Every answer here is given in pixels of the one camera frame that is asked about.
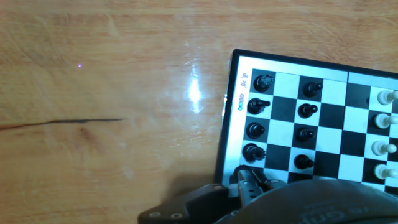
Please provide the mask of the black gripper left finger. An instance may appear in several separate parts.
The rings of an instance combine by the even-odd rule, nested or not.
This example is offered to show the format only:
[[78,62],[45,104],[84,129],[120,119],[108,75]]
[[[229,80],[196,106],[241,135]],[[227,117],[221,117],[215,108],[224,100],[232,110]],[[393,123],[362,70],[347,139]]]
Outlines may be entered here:
[[140,213],[138,223],[215,223],[241,207],[230,192],[221,184],[202,186]]

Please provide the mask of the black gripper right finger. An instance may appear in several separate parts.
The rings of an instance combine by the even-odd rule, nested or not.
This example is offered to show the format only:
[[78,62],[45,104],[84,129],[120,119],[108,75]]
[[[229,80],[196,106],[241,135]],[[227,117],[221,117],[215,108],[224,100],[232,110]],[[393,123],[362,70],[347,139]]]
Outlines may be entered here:
[[235,168],[233,176],[238,181],[238,194],[241,206],[250,204],[263,193],[287,184],[283,180],[270,179],[263,172],[254,170],[246,165]]

